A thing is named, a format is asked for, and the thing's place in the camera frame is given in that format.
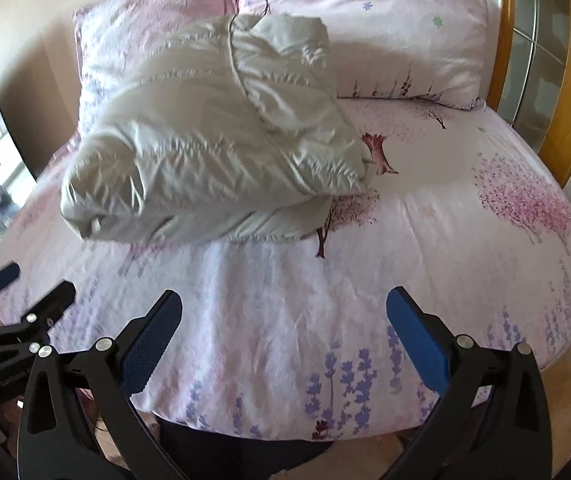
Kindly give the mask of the left floral pillow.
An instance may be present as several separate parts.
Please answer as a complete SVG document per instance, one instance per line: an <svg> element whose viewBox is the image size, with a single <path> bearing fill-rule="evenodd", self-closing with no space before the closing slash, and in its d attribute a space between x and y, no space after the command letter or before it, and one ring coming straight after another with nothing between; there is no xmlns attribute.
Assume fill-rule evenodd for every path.
<svg viewBox="0 0 571 480"><path fill-rule="evenodd" d="M120 82L156 44L183 26L236 9L236 0L103 0L77 10L78 133L91 130Z"/></svg>

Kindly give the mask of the right floral pillow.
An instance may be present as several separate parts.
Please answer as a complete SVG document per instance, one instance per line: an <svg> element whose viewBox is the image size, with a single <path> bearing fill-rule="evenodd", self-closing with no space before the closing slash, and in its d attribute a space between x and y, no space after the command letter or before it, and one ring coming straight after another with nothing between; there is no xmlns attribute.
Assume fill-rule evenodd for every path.
<svg viewBox="0 0 571 480"><path fill-rule="evenodd" d="M320 18L341 98L469 110L481 95L487 0L238 0L238 8Z"/></svg>

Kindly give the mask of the pink floral bed sheet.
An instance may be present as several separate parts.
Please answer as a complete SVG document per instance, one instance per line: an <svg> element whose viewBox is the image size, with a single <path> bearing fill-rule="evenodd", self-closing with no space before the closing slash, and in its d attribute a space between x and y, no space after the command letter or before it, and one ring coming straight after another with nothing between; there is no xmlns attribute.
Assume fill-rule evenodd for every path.
<svg viewBox="0 0 571 480"><path fill-rule="evenodd" d="M183 318L139 410L262 440L339 440L417 426L436 398L385 314L403 286L456 334L540 366L571 345L571 204L491 108L346 101L379 166L371 190L292 243L85 242L58 212L58 160L0 243L20 278L0 293L16 322L61 281L75 303L58 351L89 348L144 315L162 292Z"/></svg>

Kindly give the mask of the floral pillow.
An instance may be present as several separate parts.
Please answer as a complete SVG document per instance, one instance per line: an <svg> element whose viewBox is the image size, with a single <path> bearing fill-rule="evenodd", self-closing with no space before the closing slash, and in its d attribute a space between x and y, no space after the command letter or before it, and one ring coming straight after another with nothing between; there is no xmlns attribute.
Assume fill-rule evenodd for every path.
<svg viewBox="0 0 571 480"><path fill-rule="evenodd" d="M91 130L120 82L156 44L183 26L236 9L236 0L103 0L77 10L78 133Z"/></svg>
<svg viewBox="0 0 571 480"><path fill-rule="evenodd" d="M341 98L469 110L481 95L487 0L238 0L238 8L320 18Z"/></svg>

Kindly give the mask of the beige puffer jacket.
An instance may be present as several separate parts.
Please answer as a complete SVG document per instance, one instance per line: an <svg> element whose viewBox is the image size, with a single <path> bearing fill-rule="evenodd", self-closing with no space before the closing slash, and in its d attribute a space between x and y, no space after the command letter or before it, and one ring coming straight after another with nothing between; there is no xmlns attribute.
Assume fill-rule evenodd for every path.
<svg viewBox="0 0 571 480"><path fill-rule="evenodd" d="M226 15L158 44L119 85L62 180L85 240L300 240L374 163L337 103L317 18Z"/></svg>

